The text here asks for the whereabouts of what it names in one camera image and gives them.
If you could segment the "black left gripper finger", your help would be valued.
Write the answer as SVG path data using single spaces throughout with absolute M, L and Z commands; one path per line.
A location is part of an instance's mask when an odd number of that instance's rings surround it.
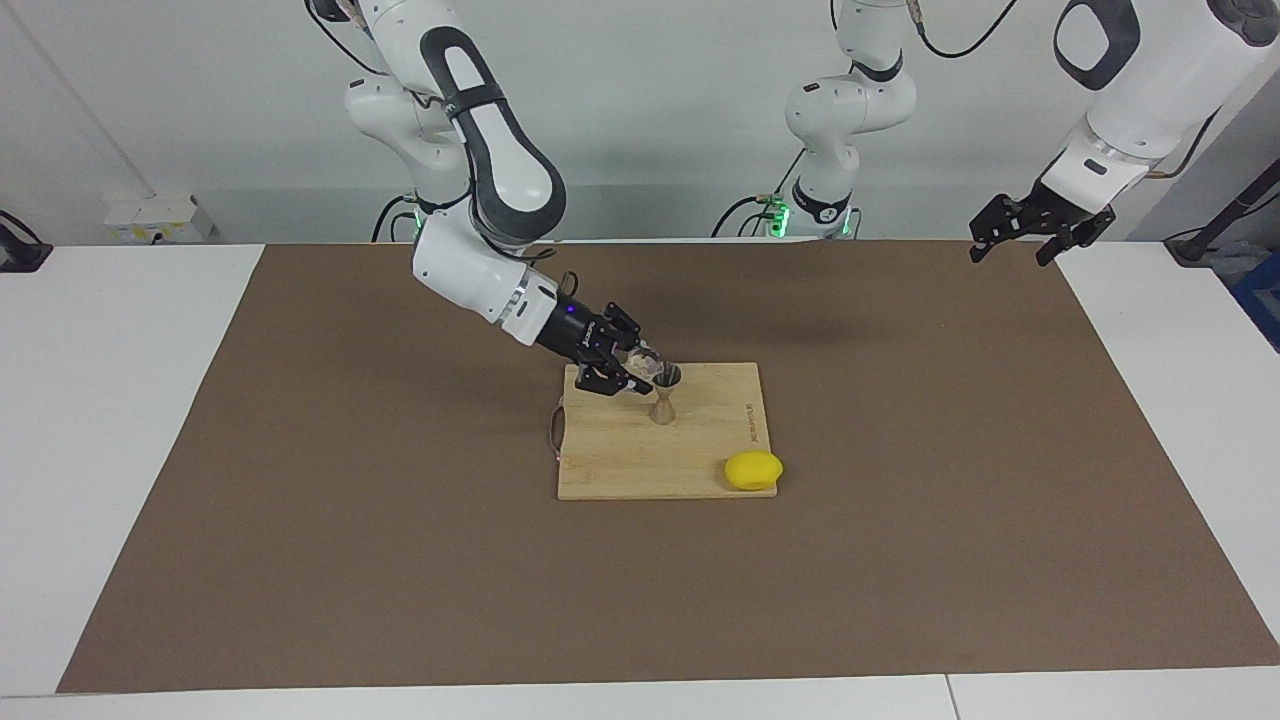
M 1001 193 L 992 197 L 969 222 L 972 263 L 982 263 L 998 243 L 1033 234 L 1041 223 L 1041 210 L 1029 202 Z
M 1069 223 L 1061 219 L 1047 222 L 1048 240 L 1036 251 L 1039 266 L 1048 266 L 1059 256 L 1073 249 L 1087 249 L 1116 220 L 1115 210 L 1108 205 L 1098 214 L 1084 220 Z

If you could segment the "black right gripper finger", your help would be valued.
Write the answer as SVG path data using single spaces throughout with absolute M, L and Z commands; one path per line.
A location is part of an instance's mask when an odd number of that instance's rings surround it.
M 652 357 L 631 357 L 616 366 L 598 366 L 586 361 L 573 364 L 577 369 L 573 380 L 576 389 L 605 397 L 626 393 L 645 396 L 653 392 L 657 360 Z
M 617 304 L 599 315 L 599 345 L 609 352 L 630 352 L 644 346 L 641 327 Z

